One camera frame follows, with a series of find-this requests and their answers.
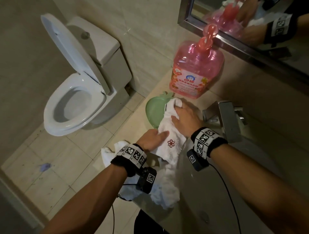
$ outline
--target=person's left arm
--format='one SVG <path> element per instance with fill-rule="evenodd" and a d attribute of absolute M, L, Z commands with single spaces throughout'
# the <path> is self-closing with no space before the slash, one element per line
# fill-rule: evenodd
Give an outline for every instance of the person's left arm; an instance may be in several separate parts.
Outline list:
<path fill-rule="evenodd" d="M 161 145 L 168 135 L 169 132 L 158 134 L 158 130 L 150 129 L 136 144 L 145 152 L 152 151 Z M 46 225 L 42 234 L 95 233 L 127 176 L 125 167 L 109 165 L 63 206 Z"/>
<path fill-rule="evenodd" d="M 309 35 L 309 14 L 283 21 L 277 19 L 268 24 L 252 25 L 243 29 L 241 40 L 250 46 L 274 44 L 290 40 L 294 36 Z"/>

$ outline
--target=red embroidered emblem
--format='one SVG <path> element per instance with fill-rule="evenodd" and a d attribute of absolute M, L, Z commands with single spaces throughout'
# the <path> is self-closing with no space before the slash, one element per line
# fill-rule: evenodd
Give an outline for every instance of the red embroidered emblem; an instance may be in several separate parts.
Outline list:
<path fill-rule="evenodd" d="M 174 142 L 172 139 L 170 139 L 170 140 L 167 142 L 167 145 L 168 145 L 170 148 L 172 148 L 172 147 L 175 146 L 175 142 Z"/>

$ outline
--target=green plate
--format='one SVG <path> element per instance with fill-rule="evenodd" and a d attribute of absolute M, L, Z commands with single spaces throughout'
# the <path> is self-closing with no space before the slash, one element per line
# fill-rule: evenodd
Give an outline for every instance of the green plate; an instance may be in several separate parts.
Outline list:
<path fill-rule="evenodd" d="M 161 120 L 164 117 L 165 104 L 172 99 L 173 93 L 163 92 L 158 97 L 151 98 L 146 104 L 146 116 L 149 123 L 158 129 Z"/>

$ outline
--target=chrome faucet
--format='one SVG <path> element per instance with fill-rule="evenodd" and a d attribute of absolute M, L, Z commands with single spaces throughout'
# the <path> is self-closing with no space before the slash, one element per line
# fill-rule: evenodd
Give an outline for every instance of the chrome faucet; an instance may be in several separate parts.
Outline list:
<path fill-rule="evenodd" d="M 228 143 L 241 142 L 242 137 L 238 125 L 237 117 L 244 125 L 247 122 L 242 113 L 242 107 L 234 107 L 230 101 L 215 101 L 206 110 L 203 110 L 203 120 L 214 122 L 219 119 L 220 126 L 223 128 L 223 136 Z"/>

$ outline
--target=toilet tank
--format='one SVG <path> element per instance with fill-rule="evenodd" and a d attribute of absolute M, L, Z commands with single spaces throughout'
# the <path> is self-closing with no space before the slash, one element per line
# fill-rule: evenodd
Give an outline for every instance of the toilet tank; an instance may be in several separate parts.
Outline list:
<path fill-rule="evenodd" d="M 119 41 L 78 16 L 66 26 L 93 59 L 111 93 L 124 88 L 132 74 L 120 50 Z"/>

